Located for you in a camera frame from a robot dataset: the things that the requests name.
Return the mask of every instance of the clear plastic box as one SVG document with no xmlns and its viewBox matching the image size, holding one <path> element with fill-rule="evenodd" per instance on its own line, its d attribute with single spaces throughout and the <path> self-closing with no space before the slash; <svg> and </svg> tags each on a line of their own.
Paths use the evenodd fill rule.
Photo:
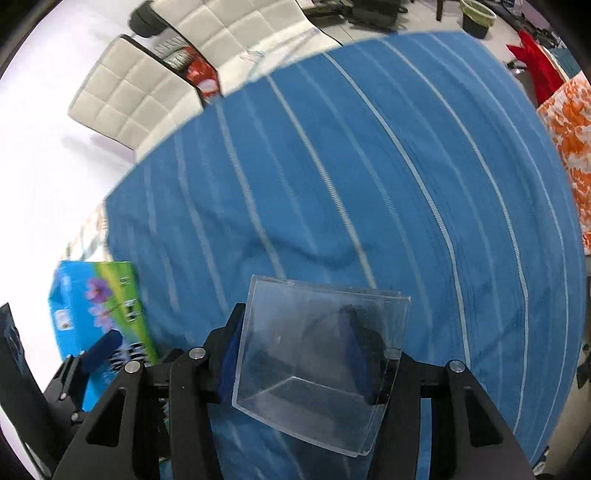
<svg viewBox="0 0 591 480">
<path fill-rule="evenodd" d="M 232 405 L 300 440 L 367 455 L 409 307 L 399 292 L 252 277 Z"/>
</svg>

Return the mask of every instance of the chair backrest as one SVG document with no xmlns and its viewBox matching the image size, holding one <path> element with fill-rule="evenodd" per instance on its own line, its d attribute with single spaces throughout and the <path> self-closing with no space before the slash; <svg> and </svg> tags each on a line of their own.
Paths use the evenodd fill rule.
<svg viewBox="0 0 591 480">
<path fill-rule="evenodd" d="M 296 0 L 154 0 L 151 6 L 216 69 L 261 40 L 308 22 Z"/>
<path fill-rule="evenodd" d="M 122 35 L 90 71 L 68 115 L 141 156 L 202 110 L 189 82 Z"/>
</svg>

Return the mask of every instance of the red cloth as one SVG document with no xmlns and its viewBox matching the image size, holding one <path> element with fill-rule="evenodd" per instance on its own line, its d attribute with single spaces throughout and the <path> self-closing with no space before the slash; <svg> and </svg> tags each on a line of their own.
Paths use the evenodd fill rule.
<svg viewBox="0 0 591 480">
<path fill-rule="evenodd" d="M 535 40 L 526 31 L 520 31 L 522 47 L 507 45 L 517 60 L 527 65 L 534 82 L 535 96 L 540 105 L 544 103 L 564 83 L 559 73 L 548 60 L 548 57 L 538 48 Z"/>
</svg>

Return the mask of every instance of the tablecloth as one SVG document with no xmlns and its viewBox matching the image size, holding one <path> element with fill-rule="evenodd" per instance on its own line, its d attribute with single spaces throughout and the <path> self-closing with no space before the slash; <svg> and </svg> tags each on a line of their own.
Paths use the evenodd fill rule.
<svg viewBox="0 0 591 480">
<path fill-rule="evenodd" d="M 399 290 L 405 351 L 465 361 L 528 459 L 545 446 L 582 337 L 580 229 L 533 106 L 468 35 L 393 35 L 277 70 L 165 140 L 106 210 L 161 350 L 201 345 L 253 274 Z M 228 480 L 365 477 L 370 457 L 230 406 L 210 415 Z"/>
</svg>

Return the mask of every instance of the blue and green package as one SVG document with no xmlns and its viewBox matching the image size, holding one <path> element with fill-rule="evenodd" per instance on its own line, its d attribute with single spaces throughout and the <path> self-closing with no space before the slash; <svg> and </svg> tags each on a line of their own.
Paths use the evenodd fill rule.
<svg viewBox="0 0 591 480">
<path fill-rule="evenodd" d="M 88 350 L 107 333 L 118 331 L 120 345 L 90 376 L 83 408 L 90 410 L 130 360 L 157 364 L 129 262 L 63 261 L 56 269 L 49 306 L 62 359 Z"/>
</svg>

